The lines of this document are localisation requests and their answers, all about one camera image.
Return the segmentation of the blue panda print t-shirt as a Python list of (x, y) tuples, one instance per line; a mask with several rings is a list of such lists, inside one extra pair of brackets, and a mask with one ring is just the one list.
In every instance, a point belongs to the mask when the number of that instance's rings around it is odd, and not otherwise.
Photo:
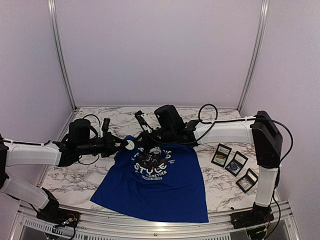
[(207, 223), (205, 184), (192, 146), (119, 150), (91, 202), (153, 222)]

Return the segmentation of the green round brooch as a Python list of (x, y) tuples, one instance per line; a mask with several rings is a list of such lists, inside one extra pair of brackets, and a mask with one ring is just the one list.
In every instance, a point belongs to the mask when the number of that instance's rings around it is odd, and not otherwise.
[(226, 157), (224, 156), (224, 155), (220, 155), (220, 154), (217, 154), (216, 156), (215, 156), (215, 160), (217, 161), (217, 162), (224, 162), (225, 160), (226, 160)]

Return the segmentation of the blue round brooch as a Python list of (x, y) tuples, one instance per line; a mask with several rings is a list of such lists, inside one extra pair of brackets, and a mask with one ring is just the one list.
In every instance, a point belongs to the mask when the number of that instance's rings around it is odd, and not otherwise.
[(231, 163), (231, 164), (229, 165), (229, 168), (230, 168), (232, 171), (236, 171), (236, 170), (238, 169), (238, 165), (235, 164), (235, 163)]

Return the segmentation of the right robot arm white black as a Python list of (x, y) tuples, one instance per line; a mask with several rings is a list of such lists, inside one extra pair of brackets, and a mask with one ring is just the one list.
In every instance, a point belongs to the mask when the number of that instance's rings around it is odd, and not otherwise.
[(253, 144), (259, 175), (253, 209), (248, 212), (247, 219), (252, 224), (258, 224), (267, 216), (267, 208), (278, 186), (280, 167), (286, 158), (282, 154), (283, 136), (277, 127), (283, 127), (283, 123), (271, 119), (264, 110), (254, 116), (214, 120), (207, 124), (199, 119), (184, 122), (176, 107), (170, 104), (156, 109), (154, 115), (159, 126), (153, 126), (152, 118), (140, 110), (134, 114), (142, 129), (142, 145), (145, 148), (155, 145)]

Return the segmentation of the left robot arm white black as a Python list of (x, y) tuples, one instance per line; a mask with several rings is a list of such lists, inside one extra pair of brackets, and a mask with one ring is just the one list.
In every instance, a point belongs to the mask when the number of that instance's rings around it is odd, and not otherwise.
[(86, 155), (109, 157), (123, 148), (132, 150), (134, 143), (109, 131), (110, 119), (103, 120), (97, 131), (88, 119), (79, 118), (69, 124), (68, 133), (61, 141), (46, 143), (21, 142), (0, 139), (0, 191), (38, 208), (53, 223), (63, 219), (58, 200), (50, 191), (36, 187), (6, 173), (7, 167), (22, 165), (47, 165), (69, 167)]

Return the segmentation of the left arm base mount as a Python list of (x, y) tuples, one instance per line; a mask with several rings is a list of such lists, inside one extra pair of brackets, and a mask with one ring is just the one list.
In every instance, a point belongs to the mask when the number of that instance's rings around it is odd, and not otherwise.
[(80, 213), (69, 209), (60, 208), (56, 202), (49, 202), (40, 208), (36, 217), (40, 220), (55, 224), (55, 227), (77, 227)]

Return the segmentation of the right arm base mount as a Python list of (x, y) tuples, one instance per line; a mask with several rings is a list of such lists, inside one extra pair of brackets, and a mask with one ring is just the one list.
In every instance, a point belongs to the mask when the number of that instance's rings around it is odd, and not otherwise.
[(234, 229), (248, 228), (256, 225), (270, 223), (275, 219), (270, 206), (254, 205), (252, 209), (234, 212), (230, 216)]

